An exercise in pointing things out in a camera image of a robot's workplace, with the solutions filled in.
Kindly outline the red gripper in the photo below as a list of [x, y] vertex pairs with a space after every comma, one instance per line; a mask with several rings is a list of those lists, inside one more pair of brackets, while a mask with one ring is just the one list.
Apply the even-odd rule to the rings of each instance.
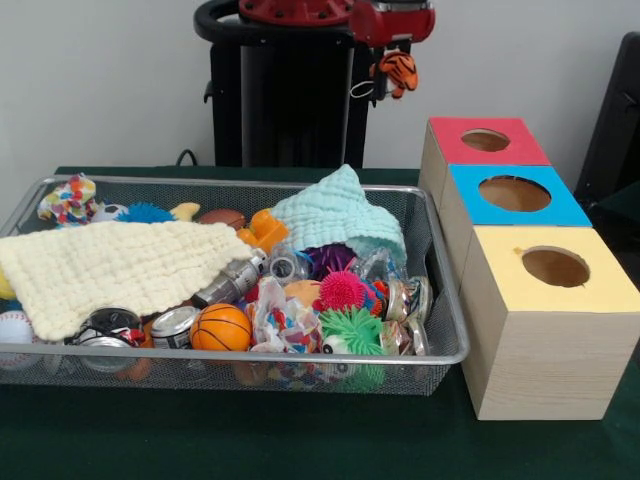
[[[427, 39], [435, 27], [435, 8], [431, 1], [355, 1], [349, 28], [358, 42], [371, 48], [403, 42], [401, 51], [411, 53], [411, 43]], [[392, 93], [395, 52], [380, 59], [381, 96]]]

